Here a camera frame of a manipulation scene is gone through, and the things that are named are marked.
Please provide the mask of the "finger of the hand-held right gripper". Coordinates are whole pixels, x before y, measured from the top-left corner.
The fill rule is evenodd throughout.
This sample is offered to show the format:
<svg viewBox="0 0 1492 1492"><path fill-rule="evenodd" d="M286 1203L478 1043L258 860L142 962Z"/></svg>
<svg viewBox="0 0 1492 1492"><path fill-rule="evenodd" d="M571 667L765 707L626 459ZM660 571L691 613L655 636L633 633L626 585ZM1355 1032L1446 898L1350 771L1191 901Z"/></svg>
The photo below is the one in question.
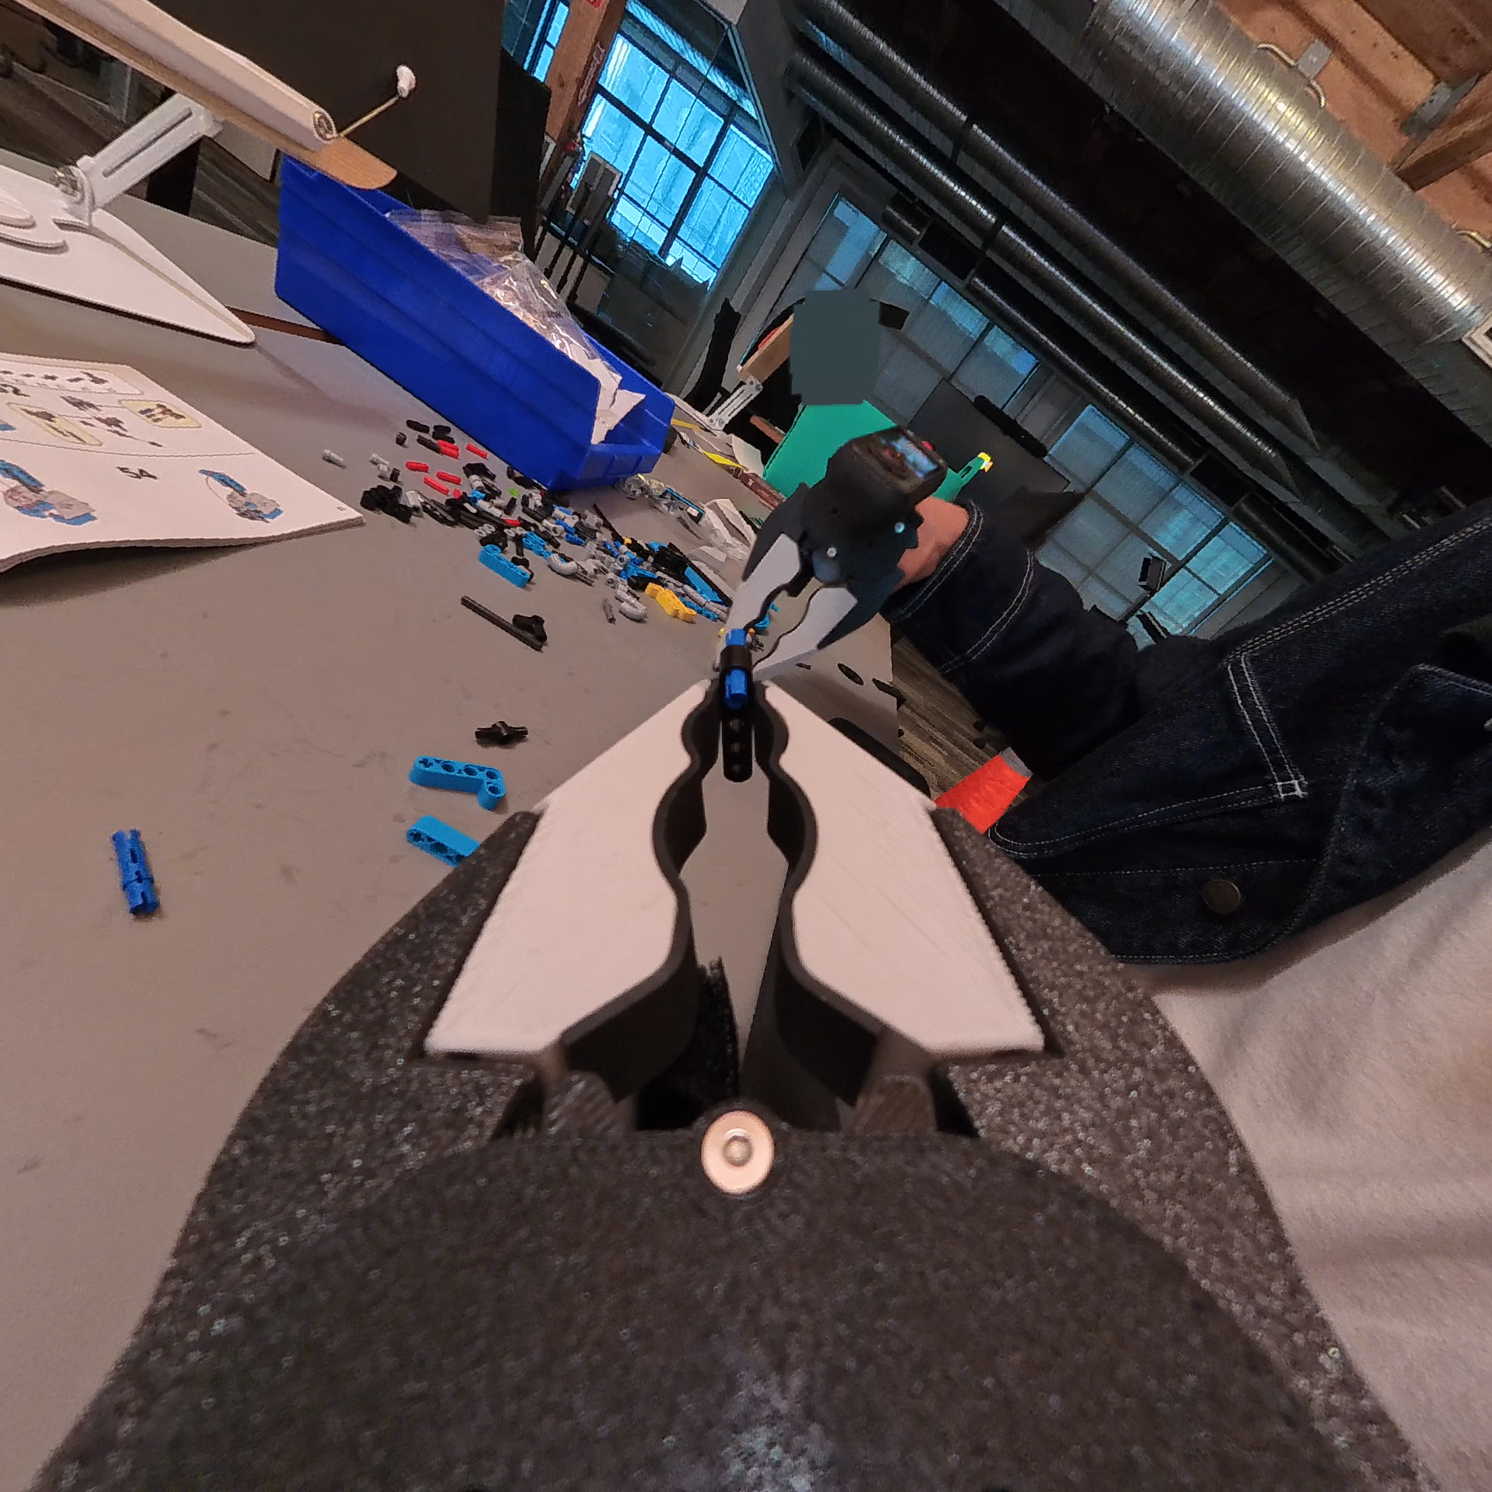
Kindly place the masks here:
<svg viewBox="0 0 1492 1492"><path fill-rule="evenodd" d="M749 633L752 640L760 631L760 623L768 620L771 605L782 595L789 595L789 598L799 595L803 589L812 589L816 582L818 582L818 577L815 571L815 546L809 537L809 523L806 523L803 511L801 510L773 510L763 519L763 524L756 534L756 542L750 547L749 565L744 568L741 582L733 591L733 598L730 598L730 605L724 613L724 628L744 627L744 628L749 628ZM771 648L782 633L771 631L771 636L765 636L760 648L750 646L750 665L765 648ZM719 651L722 651L722 636L714 648L714 669L719 661ZM809 667L809 665L812 665L812 660L803 665L794 665L790 669L787 669L782 674L789 674L797 667Z"/></svg>
<svg viewBox="0 0 1492 1492"><path fill-rule="evenodd" d="M835 640L864 623L864 605L850 585L818 585L812 591L794 628L784 631L771 648L752 661L752 680L765 683L809 661Z"/></svg>

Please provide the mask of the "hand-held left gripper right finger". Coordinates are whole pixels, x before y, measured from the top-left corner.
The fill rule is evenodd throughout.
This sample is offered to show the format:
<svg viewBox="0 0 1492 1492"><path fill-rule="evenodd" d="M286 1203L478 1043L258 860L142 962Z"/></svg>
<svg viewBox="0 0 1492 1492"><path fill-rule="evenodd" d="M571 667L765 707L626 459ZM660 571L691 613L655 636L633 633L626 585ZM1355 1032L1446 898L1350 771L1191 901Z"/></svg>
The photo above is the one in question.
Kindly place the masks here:
<svg viewBox="0 0 1492 1492"><path fill-rule="evenodd" d="M872 1032L929 1058L1039 1053L1042 1032L988 933L933 801L778 685L778 766L812 813L806 874L790 893L801 972Z"/></svg>

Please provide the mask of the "short black ridged beam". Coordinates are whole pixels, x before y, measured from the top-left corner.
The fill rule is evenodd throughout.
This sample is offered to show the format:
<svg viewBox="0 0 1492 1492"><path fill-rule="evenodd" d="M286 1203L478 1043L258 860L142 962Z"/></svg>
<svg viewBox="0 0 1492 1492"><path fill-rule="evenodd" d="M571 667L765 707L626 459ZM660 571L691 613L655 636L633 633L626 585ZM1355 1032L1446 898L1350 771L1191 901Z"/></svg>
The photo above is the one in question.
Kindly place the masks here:
<svg viewBox="0 0 1492 1492"><path fill-rule="evenodd" d="M741 667L750 674L750 648L749 651L719 651L717 661L717 721L719 721L719 769L728 780L745 780L752 773L752 728L756 728L756 685L750 674L750 699L749 707L741 712L728 712L719 703L719 676L730 669Z"/></svg>

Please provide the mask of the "pile of small brick parts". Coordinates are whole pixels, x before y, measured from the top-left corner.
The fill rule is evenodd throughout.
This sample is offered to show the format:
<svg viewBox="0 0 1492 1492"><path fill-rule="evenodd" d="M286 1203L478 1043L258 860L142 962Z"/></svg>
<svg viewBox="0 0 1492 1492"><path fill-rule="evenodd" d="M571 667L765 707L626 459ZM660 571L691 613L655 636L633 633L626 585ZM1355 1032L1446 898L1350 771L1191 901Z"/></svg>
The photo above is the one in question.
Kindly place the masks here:
<svg viewBox="0 0 1492 1492"><path fill-rule="evenodd" d="M537 574L584 585L601 585L609 623L650 620L664 613L647 582L671 589L694 620L724 620L733 585L724 575L738 565L728 552L704 546L697 532L699 504L652 473L623 473L613 491L623 510L606 511L596 495L544 486L449 424L409 417L393 434L401 456L367 453L369 485L360 508L404 524L430 516L462 527L481 546Z"/></svg>

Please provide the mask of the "person's right forearm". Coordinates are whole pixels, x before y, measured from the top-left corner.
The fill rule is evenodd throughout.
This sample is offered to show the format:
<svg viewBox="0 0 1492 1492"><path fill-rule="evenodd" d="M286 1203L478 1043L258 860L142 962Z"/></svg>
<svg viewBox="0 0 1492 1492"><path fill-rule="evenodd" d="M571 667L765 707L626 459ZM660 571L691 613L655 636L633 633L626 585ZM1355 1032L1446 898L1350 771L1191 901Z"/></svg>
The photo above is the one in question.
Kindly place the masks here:
<svg viewBox="0 0 1492 1492"><path fill-rule="evenodd" d="M1139 646L974 501L940 565L883 605L1016 755L1052 778L1118 736L1190 661L1195 640Z"/></svg>

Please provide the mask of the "person's right hand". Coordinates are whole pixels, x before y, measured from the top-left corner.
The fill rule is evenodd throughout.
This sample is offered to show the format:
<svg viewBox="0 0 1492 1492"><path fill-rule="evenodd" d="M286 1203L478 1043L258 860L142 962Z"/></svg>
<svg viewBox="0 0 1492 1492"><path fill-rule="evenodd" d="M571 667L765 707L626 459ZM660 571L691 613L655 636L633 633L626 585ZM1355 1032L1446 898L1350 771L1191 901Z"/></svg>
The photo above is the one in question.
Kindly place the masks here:
<svg viewBox="0 0 1492 1492"><path fill-rule="evenodd" d="M917 524L914 542L908 542L897 561L900 585L914 585L929 577L969 524L963 504L938 496L920 499L915 511Z"/></svg>

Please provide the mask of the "green flat panel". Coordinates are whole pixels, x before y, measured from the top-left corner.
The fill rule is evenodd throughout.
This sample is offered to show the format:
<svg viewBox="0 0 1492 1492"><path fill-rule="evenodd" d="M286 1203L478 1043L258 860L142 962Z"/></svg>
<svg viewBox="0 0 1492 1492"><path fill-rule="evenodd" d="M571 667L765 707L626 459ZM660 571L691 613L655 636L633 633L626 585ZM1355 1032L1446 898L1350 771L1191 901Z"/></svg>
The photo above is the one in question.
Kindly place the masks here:
<svg viewBox="0 0 1492 1492"><path fill-rule="evenodd" d="M822 478L826 459L841 443L855 437L881 434L893 426L894 420L872 402L801 406L784 442L775 447L775 453L763 467L763 481L775 496L771 501L760 496L760 501L768 508L784 504L797 491L797 486ZM985 470L977 459L963 467L949 464L938 490L933 490L933 496L952 501L958 495L997 499L1000 490L995 481L995 470Z"/></svg>

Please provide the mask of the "clear parts bag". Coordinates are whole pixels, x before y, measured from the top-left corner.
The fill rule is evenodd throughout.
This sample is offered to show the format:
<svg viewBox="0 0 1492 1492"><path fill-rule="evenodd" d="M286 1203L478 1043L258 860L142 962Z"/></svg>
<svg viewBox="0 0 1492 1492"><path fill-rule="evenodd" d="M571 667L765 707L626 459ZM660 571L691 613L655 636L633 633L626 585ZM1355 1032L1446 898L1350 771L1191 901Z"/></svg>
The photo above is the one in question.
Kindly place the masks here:
<svg viewBox="0 0 1492 1492"><path fill-rule="evenodd" d="M643 401L641 392L623 387L615 367L603 360L601 348L528 255L516 218L475 223L458 212L425 208L393 208L384 214L596 378L594 443L612 437L613 426Z"/></svg>

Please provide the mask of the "large window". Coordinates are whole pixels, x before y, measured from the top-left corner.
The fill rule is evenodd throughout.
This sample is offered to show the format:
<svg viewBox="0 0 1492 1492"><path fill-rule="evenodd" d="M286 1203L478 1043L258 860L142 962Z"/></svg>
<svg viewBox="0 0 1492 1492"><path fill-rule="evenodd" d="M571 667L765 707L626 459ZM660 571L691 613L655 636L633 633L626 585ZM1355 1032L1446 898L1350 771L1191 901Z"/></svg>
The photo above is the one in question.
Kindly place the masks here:
<svg viewBox="0 0 1492 1492"><path fill-rule="evenodd" d="M508 1L502 43L544 104L544 166L615 170L622 249L713 289L775 159L730 15L735 1Z"/></svg>

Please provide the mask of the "blue plastic bin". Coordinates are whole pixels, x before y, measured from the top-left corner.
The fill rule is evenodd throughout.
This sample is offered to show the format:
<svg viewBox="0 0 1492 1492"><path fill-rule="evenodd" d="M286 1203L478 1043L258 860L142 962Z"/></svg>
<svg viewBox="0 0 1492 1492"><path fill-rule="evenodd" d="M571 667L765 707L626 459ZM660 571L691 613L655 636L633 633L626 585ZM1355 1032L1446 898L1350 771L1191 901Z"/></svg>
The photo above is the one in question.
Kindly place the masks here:
<svg viewBox="0 0 1492 1492"><path fill-rule="evenodd" d="M599 383L388 221L396 201L280 164L275 294L365 362L551 490L606 486L662 456L675 401L612 349L638 392L594 443Z"/></svg>

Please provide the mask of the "white shirt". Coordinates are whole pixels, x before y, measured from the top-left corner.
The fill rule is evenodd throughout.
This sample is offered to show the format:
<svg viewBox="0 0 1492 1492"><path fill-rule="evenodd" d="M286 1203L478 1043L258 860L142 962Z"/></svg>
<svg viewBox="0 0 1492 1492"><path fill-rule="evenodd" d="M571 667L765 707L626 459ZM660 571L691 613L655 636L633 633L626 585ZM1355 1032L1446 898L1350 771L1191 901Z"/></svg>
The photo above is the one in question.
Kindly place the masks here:
<svg viewBox="0 0 1492 1492"><path fill-rule="evenodd" d="M1256 959L1136 977L1355 1366L1444 1490L1490 1490L1490 835Z"/></svg>

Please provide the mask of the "dark flat panel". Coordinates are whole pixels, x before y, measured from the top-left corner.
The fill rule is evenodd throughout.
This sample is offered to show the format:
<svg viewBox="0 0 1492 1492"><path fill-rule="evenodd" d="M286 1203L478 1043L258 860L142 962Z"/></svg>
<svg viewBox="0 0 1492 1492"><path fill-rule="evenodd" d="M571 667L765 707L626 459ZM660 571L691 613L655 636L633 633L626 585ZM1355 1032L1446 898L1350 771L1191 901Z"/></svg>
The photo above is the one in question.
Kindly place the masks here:
<svg viewBox="0 0 1492 1492"><path fill-rule="evenodd" d="M396 94L353 141L396 166L393 201L537 223L551 90L502 47L502 1L161 1L348 123Z"/></svg>

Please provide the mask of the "open instruction booklet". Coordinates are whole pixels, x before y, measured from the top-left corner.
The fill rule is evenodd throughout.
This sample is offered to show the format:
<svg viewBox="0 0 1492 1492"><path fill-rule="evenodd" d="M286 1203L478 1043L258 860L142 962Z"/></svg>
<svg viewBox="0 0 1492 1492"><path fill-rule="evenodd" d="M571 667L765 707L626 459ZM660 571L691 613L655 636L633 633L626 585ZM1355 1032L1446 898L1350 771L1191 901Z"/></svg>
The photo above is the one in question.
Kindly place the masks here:
<svg viewBox="0 0 1492 1492"><path fill-rule="evenodd" d="M69 549L254 546L360 523L133 367L3 352L3 571Z"/></svg>

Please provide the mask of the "white laptop stand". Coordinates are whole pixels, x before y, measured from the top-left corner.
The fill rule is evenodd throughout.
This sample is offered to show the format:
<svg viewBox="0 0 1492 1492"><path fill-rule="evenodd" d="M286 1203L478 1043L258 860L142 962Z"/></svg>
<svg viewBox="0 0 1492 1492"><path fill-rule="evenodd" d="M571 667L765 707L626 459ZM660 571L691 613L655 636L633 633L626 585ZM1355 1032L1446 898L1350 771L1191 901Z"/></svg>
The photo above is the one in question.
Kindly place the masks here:
<svg viewBox="0 0 1492 1492"><path fill-rule="evenodd" d="M222 123L353 187L382 187L396 175L350 133L414 94L416 74L404 64L393 74L396 94L340 128L316 102L154 1L22 1L22 9L80 36L171 94L53 180L3 166L3 278L9 284L251 345L254 330L233 308L107 204Z"/></svg>

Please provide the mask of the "metal ventilation duct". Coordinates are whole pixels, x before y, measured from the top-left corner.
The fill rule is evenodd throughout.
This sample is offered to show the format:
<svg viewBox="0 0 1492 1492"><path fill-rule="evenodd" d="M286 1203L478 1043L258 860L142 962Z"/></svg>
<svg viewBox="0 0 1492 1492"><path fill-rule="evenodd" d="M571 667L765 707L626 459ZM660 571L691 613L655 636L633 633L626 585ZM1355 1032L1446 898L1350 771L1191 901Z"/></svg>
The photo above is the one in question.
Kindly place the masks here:
<svg viewBox="0 0 1492 1492"><path fill-rule="evenodd" d="M1210 1L1096 1L1073 67L1382 345L1490 316L1490 255Z"/></svg>

